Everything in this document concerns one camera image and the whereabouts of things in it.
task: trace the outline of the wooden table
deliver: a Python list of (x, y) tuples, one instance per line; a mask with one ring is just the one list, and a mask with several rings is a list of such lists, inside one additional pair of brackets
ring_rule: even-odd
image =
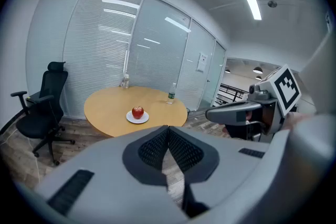
[[(93, 93), (84, 104), (87, 120), (103, 134), (113, 137), (160, 125), (182, 126), (187, 119), (187, 109), (177, 98), (166, 104), (168, 94), (146, 87), (105, 88)], [(142, 106), (149, 120), (134, 124), (126, 114), (135, 106)]]

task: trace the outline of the apple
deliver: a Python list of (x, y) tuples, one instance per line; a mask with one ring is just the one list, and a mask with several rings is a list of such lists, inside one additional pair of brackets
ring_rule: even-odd
[(140, 119), (143, 115), (143, 108), (141, 106), (135, 106), (132, 109), (132, 115), (135, 119)]

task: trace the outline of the chair backrest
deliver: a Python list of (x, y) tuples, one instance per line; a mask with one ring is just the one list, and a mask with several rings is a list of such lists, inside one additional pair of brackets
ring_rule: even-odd
[[(51, 101), (51, 107), (53, 108), (54, 114), (57, 121), (63, 116), (63, 110), (59, 104), (59, 99), (61, 97), (62, 89), (68, 78), (68, 72), (63, 70), (63, 65), (65, 62), (51, 62), (48, 65), (48, 71), (44, 72), (42, 85), (40, 90), (40, 98), (46, 95), (53, 95), (54, 99)], [(49, 104), (45, 104), (39, 107), (40, 111), (50, 111)]]

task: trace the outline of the black mesh chair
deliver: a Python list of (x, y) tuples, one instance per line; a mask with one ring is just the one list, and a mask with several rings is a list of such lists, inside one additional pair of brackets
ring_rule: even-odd
[(38, 98), (29, 99), (29, 103), (33, 104), (30, 107), (27, 107), (23, 100), (23, 95), (27, 93), (26, 91), (14, 92), (10, 95), (12, 97), (19, 96), (23, 110), (26, 113), (23, 118), (17, 121), (17, 129), (28, 138), (43, 139), (33, 149), (35, 157), (39, 156), (37, 151), (48, 143), (49, 152), (55, 165), (59, 165), (59, 161), (54, 159), (52, 142), (66, 141), (71, 144), (75, 143), (74, 140), (55, 136), (60, 129), (65, 130), (63, 126), (58, 124), (63, 116), (59, 99), (68, 77), (68, 72), (63, 69), (64, 63), (51, 62), (48, 65), (48, 71), (43, 74), (41, 91)]

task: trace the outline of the chair base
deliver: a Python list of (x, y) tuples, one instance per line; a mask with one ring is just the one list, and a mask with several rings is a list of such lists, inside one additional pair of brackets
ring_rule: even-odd
[(64, 139), (58, 136), (55, 136), (55, 134), (58, 132), (59, 129), (65, 130), (65, 128), (63, 126), (60, 126), (58, 129), (52, 131), (51, 133), (49, 133), (40, 143), (38, 143), (38, 145), (33, 149), (33, 154), (35, 157), (39, 157), (38, 154), (38, 150), (43, 147), (45, 144), (48, 143), (48, 147), (49, 147), (49, 153), (51, 155), (52, 158), (52, 162), (57, 166), (59, 165), (59, 161), (56, 161), (54, 159), (54, 153), (53, 153), (53, 149), (52, 149), (52, 142), (53, 141), (64, 141), (64, 142), (70, 142), (72, 145), (75, 144), (75, 140), (71, 140), (71, 139)]

